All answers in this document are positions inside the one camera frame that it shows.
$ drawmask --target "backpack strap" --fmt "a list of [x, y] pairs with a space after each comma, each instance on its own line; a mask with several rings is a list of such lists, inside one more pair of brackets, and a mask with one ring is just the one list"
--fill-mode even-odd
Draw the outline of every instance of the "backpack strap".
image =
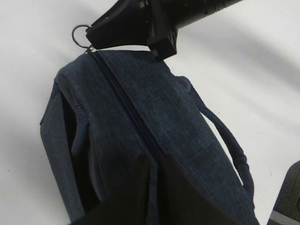
[[189, 82], [186, 77], [177, 77], [179, 83], [181, 83], [188, 92], [193, 100], [193, 102], [198, 107], [199, 111], [208, 118], [217, 128], [219, 134], [221, 135], [224, 143], [226, 144], [229, 153], [233, 160], [233, 165], [236, 168], [240, 179], [243, 182], [243, 187], [251, 200], [254, 198], [254, 182], [250, 173], [249, 165], [247, 163], [247, 157], [244, 154], [243, 149], [240, 147], [239, 143], [226, 127], [226, 125], [211, 111], [209, 110], [202, 99], [200, 98], [197, 91], [194, 89], [193, 85]]

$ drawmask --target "white surface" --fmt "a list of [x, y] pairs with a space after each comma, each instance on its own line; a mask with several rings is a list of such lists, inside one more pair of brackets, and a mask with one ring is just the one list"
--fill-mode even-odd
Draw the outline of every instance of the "white surface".
[[[91, 24], [113, 3], [0, 3], [1, 224], [69, 222], [39, 122], [57, 71], [83, 53], [72, 29]], [[175, 75], [191, 80], [243, 147], [262, 225], [288, 168], [300, 160], [299, 12], [298, 0], [244, 0], [181, 29], [178, 54], [166, 60]]]

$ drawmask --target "backpack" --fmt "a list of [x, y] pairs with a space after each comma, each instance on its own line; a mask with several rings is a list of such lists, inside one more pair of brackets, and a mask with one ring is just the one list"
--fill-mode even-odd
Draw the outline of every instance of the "backpack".
[[259, 224], [242, 148], [150, 52], [79, 56], [57, 73], [40, 125], [74, 225]]

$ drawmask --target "black plastic part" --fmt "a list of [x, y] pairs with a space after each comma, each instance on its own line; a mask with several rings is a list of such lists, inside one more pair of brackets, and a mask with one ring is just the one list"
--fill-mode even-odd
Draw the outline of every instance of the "black plastic part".
[[185, 27], [208, 15], [241, 0], [161, 0], [171, 23], [177, 29]]
[[95, 49], [148, 46], [157, 61], [177, 53], [178, 29], [241, 0], [119, 0], [86, 30]]
[[139, 0], [119, 0], [86, 30], [96, 49], [121, 45], [147, 45], [150, 12]]

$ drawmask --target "denim fabric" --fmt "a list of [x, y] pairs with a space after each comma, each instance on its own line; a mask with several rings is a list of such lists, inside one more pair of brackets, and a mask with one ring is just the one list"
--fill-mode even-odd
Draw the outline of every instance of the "denim fabric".
[[[54, 80], [52, 97], [41, 121], [41, 136], [71, 221], [89, 210], [78, 188], [77, 165], [89, 167], [83, 173], [90, 177], [90, 185], [81, 190], [95, 193], [98, 201], [107, 201], [117, 192], [137, 157], [145, 154], [151, 158], [147, 224], [159, 224], [158, 165], [103, 68], [94, 61], [96, 54], [104, 59], [162, 151], [174, 158], [198, 193], [240, 224], [257, 225], [247, 166], [238, 169], [243, 187], [199, 113], [204, 108], [191, 97], [187, 83], [175, 77], [164, 62], [157, 63], [150, 52], [144, 51], [84, 54], [62, 68]], [[66, 123], [71, 113], [64, 112], [64, 105], [73, 110], [76, 126]], [[202, 113], [209, 119], [213, 117]], [[230, 135], [227, 140], [235, 142]], [[236, 166], [245, 166], [242, 150], [233, 146], [228, 148], [242, 156], [242, 163]]]

